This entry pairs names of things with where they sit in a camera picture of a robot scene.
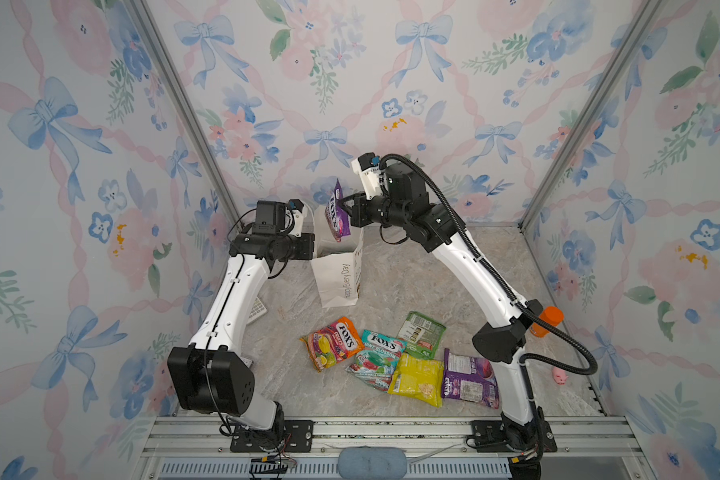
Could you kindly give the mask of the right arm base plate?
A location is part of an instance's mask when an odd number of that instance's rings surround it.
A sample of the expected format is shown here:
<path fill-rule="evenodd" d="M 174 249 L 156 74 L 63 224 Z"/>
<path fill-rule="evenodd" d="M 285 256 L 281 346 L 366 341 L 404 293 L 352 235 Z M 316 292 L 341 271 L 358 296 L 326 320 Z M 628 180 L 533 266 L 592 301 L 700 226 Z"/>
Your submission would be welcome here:
<path fill-rule="evenodd" d="M 510 453 L 533 451 L 538 446 L 538 429 L 531 421 L 518 426 L 503 420 L 474 420 L 470 422 L 471 434 L 465 443 L 480 453 Z"/>

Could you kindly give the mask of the purple pink Fox's candy bag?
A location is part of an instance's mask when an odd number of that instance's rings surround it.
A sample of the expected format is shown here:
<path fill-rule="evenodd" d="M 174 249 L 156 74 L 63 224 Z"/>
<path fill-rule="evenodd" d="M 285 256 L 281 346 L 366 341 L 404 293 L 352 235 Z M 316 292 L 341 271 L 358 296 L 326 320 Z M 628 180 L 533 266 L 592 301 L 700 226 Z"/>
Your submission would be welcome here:
<path fill-rule="evenodd" d="M 341 206 L 343 199 L 343 188 L 340 181 L 337 180 L 328 195 L 328 201 L 325 207 L 325 216 L 329 231 L 336 242 L 341 242 L 344 237 L 351 235 L 349 216 Z"/>

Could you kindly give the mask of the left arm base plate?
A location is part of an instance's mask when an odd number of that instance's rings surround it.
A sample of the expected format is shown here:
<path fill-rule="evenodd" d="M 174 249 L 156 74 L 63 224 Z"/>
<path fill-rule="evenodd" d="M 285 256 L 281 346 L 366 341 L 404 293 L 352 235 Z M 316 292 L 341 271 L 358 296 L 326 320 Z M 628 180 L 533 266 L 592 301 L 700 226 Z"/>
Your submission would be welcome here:
<path fill-rule="evenodd" d="M 236 426 L 230 440 L 232 453 L 309 453 L 315 422 L 276 420 L 269 430 Z"/>

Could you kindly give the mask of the white paper gift bag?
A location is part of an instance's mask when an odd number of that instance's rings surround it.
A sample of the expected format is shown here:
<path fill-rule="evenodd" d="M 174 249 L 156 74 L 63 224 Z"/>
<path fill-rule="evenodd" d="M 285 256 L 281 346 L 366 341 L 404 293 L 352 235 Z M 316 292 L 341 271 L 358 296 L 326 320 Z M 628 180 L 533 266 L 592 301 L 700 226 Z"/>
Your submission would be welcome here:
<path fill-rule="evenodd" d="M 361 229 L 337 242 L 324 219 L 315 224 L 315 251 L 310 265 L 323 308 L 354 306 L 359 299 L 364 233 Z"/>

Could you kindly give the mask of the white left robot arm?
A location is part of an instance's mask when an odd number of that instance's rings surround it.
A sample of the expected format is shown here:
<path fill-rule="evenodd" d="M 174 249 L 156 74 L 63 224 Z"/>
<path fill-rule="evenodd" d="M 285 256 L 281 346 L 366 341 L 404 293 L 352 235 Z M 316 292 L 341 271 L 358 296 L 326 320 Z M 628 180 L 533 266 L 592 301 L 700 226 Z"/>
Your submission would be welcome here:
<path fill-rule="evenodd" d="M 314 240 L 312 233 L 238 235 L 209 313 L 188 345 L 168 356 L 180 407 L 217 415 L 222 435 L 243 448 L 275 451 L 285 444 L 282 406 L 256 391 L 255 375 L 241 358 L 242 341 L 274 264 L 312 259 Z"/>

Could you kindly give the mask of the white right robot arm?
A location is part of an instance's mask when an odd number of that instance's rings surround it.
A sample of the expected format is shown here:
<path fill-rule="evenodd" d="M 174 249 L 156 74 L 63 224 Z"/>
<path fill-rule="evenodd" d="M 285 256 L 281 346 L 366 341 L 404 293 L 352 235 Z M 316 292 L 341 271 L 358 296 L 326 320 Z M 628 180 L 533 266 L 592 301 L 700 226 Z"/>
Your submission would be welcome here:
<path fill-rule="evenodd" d="M 537 448 L 544 437 L 529 374 L 521 358 L 533 312 L 487 260 L 434 181 L 405 157 L 370 153 L 351 161 L 363 190 L 340 202 L 352 225 L 399 227 L 443 263 L 486 317 L 474 334 L 476 351 L 492 366 L 500 394 L 504 442 L 515 451 Z"/>

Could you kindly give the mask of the purple snack bag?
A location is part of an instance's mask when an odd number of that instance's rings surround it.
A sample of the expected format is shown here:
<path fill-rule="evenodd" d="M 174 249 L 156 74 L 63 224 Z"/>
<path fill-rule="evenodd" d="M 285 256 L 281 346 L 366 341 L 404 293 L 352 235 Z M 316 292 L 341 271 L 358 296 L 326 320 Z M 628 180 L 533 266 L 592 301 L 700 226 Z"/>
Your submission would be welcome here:
<path fill-rule="evenodd" d="M 444 377 L 441 395 L 444 399 L 480 404 L 498 410 L 498 384 L 490 362 L 484 358 L 444 351 Z"/>

